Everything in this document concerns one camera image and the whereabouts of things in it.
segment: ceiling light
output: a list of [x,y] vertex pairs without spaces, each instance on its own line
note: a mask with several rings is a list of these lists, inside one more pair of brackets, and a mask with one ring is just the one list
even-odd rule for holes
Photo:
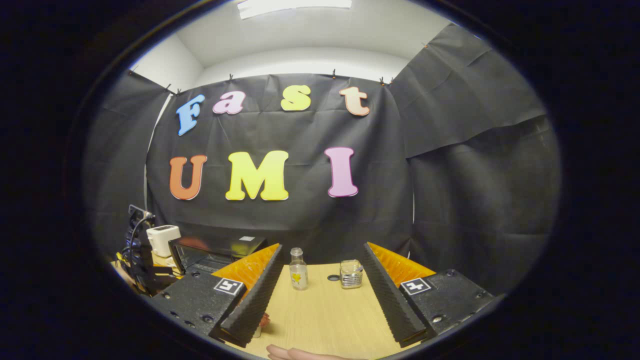
[[351,0],[247,0],[238,4],[240,19],[295,8],[351,8]]

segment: white ceiling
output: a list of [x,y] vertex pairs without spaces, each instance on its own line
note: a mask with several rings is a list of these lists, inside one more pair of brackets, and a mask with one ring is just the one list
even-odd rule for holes
[[229,1],[178,31],[203,67],[292,47],[345,47],[409,60],[449,23],[407,0],[353,0],[348,10],[300,8],[241,20],[241,1]]

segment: pink letter i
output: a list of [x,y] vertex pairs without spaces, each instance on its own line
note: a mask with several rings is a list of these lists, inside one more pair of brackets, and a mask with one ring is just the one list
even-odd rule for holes
[[351,181],[351,164],[349,159],[353,155],[350,147],[330,147],[324,153],[331,161],[332,185],[329,189],[330,197],[354,196],[358,188]]

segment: finger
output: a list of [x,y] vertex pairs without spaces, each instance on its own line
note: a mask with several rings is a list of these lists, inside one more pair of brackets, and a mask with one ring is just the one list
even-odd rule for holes
[[298,348],[290,348],[287,353],[293,360],[345,360],[340,356],[313,354]]
[[271,344],[269,346],[267,346],[267,351],[276,356],[279,357],[280,359],[285,359],[285,360],[292,360],[291,356],[289,356],[289,354],[287,353],[286,349],[283,349],[281,347],[277,347],[274,344]]

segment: white wall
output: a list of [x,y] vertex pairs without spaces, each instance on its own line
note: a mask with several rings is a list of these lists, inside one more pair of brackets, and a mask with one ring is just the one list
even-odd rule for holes
[[158,43],[129,68],[162,86],[171,84],[169,90],[173,92],[193,88],[204,69],[176,34]]
[[331,74],[351,76],[378,81],[385,78],[388,83],[409,59],[372,51],[339,47],[297,47],[265,51],[227,60],[207,67],[193,87],[217,83],[229,79],[265,74]]

